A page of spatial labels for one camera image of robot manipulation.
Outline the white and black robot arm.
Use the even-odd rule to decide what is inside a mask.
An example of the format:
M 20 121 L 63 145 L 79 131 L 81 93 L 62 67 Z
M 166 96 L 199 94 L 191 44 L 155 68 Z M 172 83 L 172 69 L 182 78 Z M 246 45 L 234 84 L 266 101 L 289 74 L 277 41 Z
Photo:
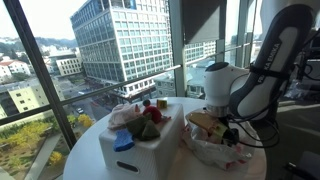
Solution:
M 237 143 L 230 124 L 273 127 L 278 99 L 319 14 L 319 0 L 263 0 L 263 42 L 247 68 L 217 62 L 204 73 L 204 129 Z

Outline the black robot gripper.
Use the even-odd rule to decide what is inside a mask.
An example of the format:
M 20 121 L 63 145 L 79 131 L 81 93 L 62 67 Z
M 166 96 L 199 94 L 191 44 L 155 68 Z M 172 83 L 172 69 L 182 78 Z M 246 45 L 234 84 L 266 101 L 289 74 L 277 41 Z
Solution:
M 218 121 L 214 134 L 221 139 L 221 143 L 227 146 L 236 145 L 239 142 L 239 131 L 236 128 L 229 128 L 222 122 Z

